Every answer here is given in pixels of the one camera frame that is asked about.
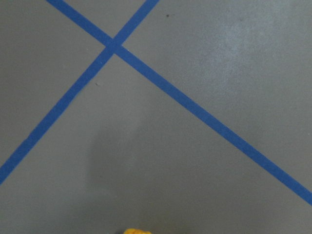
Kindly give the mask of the yellow plastic corn cob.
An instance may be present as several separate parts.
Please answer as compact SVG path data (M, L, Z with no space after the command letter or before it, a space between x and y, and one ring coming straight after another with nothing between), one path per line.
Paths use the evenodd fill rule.
M129 228L126 229L123 234L152 234L150 231L144 231L140 229Z

